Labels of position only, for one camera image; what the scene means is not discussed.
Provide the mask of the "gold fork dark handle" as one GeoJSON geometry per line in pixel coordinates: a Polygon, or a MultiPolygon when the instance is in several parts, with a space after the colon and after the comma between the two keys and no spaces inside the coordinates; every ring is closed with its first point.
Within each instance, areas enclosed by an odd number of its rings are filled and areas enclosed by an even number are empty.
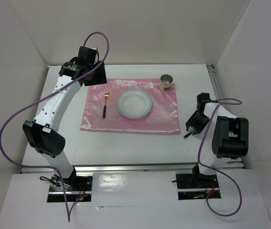
{"type": "Polygon", "coordinates": [[[104,107],[103,107],[103,114],[102,114],[102,118],[105,118],[106,117],[106,110],[107,110],[107,100],[109,98],[109,91],[106,90],[104,92],[104,99],[105,99],[105,102],[104,102],[104,107]]]}

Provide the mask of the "small metal cup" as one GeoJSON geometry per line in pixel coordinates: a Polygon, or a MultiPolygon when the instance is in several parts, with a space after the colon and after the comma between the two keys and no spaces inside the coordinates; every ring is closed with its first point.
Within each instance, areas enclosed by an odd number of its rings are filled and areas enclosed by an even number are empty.
{"type": "Polygon", "coordinates": [[[169,74],[163,74],[160,77],[160,89],[162,91],[169,91],[173,83],[173,77],[169,74]]]}

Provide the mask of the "pink rose satin cloth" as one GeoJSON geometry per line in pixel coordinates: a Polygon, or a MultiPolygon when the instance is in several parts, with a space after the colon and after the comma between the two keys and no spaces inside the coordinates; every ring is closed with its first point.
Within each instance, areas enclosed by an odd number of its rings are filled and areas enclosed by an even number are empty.
{"type": "Polygon", "coordinates": [[[178,134],[180,130],[175,85],[171,85],[169,91],[162,91],[159,79],[148,78],[108,79],[106,84],[89,86],[80,129],[99,132],[178,134]],[[141,89],[150,95],[152,108],[144,117],[130,119],[118,112],[116,100],[128,89],[141,89]],[[106,90],[109,91],[109,98],[106,117],[102,118],[106,90]]]}

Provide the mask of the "white round plate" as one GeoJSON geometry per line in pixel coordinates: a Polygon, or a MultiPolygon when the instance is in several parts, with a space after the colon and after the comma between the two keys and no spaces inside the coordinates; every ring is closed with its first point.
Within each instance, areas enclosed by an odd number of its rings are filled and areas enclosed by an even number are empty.
{"type": "Polygon", "coordinates": [[[142,118],[152,108],[150,95],[140,89],[128,89],[123,91],[116,100],[118,112],[130,119],[142,118]]]}

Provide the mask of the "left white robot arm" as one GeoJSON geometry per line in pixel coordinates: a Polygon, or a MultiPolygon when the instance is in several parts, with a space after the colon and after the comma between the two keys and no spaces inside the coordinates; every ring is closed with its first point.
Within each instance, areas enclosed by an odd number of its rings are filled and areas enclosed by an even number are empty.
{"type": "Polygon", "coordinates": [[[78,190],[86,180],[76,175],[64,147],[66,140],[58,132],[61,120],[74,95],[84,86],[106,83],[105,68],[102,64],[96,71],[80,77],[100,63],[96,48],[81,46],[78,56],[64,63],[54,87],[56,95],[47,99],[42,110],[32,121],[25,121],[22,129],[29,145],[40,153],[54,168],[54,176],[65,190],[78,190]]]}

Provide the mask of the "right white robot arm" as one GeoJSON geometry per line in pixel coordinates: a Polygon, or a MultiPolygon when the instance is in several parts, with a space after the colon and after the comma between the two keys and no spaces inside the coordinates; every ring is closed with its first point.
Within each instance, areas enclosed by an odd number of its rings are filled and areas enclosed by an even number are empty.
{"type": "Polygon", "coordinates": [[[209,93],[200,93],[197,108],[185,124],[184,138],[203,133],[191,175],[196,188],[208,187],[219,169],[248,153],[249,121],[230,113],[223,103],[222,99],[212,100],[209,93]]]}

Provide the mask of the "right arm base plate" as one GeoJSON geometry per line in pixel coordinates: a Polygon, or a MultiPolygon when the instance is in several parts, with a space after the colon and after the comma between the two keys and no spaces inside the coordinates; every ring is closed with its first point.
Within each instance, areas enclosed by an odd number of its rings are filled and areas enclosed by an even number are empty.
{"type": "Polygon", "coordinates": [[[199,200],[221,198],[221,192],[216,175],[206,176],[191,172],[176,172],[172,181],[177,186],[179,200],[199,200]]]}

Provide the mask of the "aluminium front rail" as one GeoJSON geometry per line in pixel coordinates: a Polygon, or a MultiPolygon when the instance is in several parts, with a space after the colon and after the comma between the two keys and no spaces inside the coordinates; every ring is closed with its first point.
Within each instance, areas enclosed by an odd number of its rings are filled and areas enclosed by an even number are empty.
{"type": "MultiPolygon", "coordinates": [[[[100,166],[75,166],[77,172],[126,172],[126,171],[166,171],[166,170],[192,170],[195,163],[171,163],[171,164],[138,164],[138,165],[100,165],[100,166]]],[[[224,165],[224,169],[244,169],[241,159],[224,165]]],[[[47,173],[52,172],[49,168],[22,168],[21,173],[47,173]]]]}

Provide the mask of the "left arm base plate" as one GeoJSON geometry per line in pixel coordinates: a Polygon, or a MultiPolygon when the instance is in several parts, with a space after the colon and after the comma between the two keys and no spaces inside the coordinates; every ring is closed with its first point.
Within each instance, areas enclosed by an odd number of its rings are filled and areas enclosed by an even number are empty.
{"type": "Polygon", "coordinates": [[[40,176],[41,181],[49,182],[48,203],[64,202],[63,187],[66,190],[67,202],[91,202],[93,176],[80,176],[75,185],[62,184],[60,179],[52,175],[51,178],[40,176]]]}

